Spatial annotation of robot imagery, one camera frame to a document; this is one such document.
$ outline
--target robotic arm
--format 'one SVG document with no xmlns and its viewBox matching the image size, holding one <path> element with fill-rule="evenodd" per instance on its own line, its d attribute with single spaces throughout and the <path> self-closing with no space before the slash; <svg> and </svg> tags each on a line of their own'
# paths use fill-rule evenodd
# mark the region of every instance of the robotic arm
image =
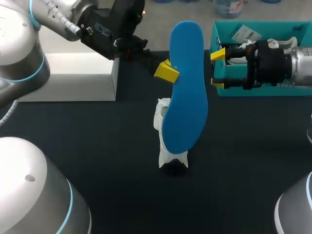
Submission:
<svg viewBox="0 0 312 234">
<path fill-rule="evenodd" d="M 41 25 L 107 59 L 137 60 L 154 74 L 161 61 L 133 35 L 144 6 L 145 0 L 116 0 L 111 9 L 100 9 L 97 0 L 0 0 L 0 107 L 48 81 Z"/>
<path fill-rule="evenodd" d="M 267 40 L 248 45 L 246 49 L 222 49 L 211 54 L 211 60 L 246 57 L 247 76 L 245 79 L 213 79 L 213 84 L 222 84 L 224 88 L 243 87 L 253 89 L 264 83 L 276 86 L 289 80 L 295 86 L 312 86 L 312 48 L 293 48 L 290 54 L 284 54 L 282 48 L 272 49 Z"/>
</svg>

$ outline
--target blue insole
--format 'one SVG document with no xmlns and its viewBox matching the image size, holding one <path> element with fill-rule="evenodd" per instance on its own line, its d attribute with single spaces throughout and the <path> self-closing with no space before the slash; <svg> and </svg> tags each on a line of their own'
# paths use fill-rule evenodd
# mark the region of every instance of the blue insole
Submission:
<svg viewBox="0 0 312 234">
<path fill-rule="evenodd" d="M 193 21 L 177 24 L 170 37 L 170 63 L 179 71 L 162 124 L 167 150 L 180 154 L 198 140 L 207 119 L 208 102 L 204 80 L 204 39 Z"/>
</svg>

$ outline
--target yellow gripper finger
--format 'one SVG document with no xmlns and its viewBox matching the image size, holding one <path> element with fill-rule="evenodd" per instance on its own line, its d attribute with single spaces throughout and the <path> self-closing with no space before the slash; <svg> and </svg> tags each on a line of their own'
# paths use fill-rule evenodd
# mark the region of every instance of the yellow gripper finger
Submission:
<svg viewBox="0 0 312 234">
<path fill-rule="evenodd" d="M 224 89 L 224 83 L 214 83 L 213 79 L 211 79 L 211 84 L 215 87 L 220 87 L 220 88 Z"/>
<path fill-rule="evenodd" d="M 154 74 L 154 77 L 165 79 L 167 81 L 170 81 L 171 83 L 175 83 L 178 76 L 179 72 L 171 67 L 168 59 L 158 66 Z"/>
<path fill-rule="evenodd" d="M 211 53 L 210 55 L 210 61 L 218 61 L 225 59 L 225 48 L 222 50 L 216 51 L 214 53 Z"/>
</svg>

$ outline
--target dark tabletop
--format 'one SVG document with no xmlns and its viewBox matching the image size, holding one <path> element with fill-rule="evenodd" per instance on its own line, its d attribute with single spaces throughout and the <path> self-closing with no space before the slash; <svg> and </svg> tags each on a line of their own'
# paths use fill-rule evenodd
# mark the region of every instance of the dark tabletop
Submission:
<svg viewBox="0 0 312 234">
<path fill-rule="evenodd" d="M 0 137 L 42 149 L 89 204 L 93 234 L 276 233 L 278 198 L 312 170 L 312 98 L 220 98 L 207 85 L 189 171 L 169 176 L 158 168 L 153 117 L 171 84 L 121 62 L 117 89 L 116 102 L 21 103 Z"/>
</svg>

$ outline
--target teal box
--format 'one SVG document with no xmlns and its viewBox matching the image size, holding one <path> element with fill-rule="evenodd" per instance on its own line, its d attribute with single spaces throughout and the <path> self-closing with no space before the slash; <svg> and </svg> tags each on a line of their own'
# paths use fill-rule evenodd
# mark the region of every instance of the teal box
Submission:
<svg viewBox="0 0 312 234">
<path fill-rule="evenodd" d="M 223 45 L 238 45 L 233 40 L 235 33 L 243 26 L 256 31 L 261 40 L 273 38 L 275 40 L 289 40 L 296 37 L 299 46 L 312 47 L 312 24 L 310 22 L 293 21 L 217 21 L 212 31 L 210 53 L 222 49 Z M 224 60 L 212 63 L 214 78 L 245 78 L 247 65 L 227 65 Z M 249 96 L 312 96 L 312 89 L 295 87 L 289 81 L 277 86 L 263 84 L 260 88 L 243 90 L 241 87 L 222 89 L 217 87 L 218 95 L 223 97 L 249 97 Z"/>
</svg>

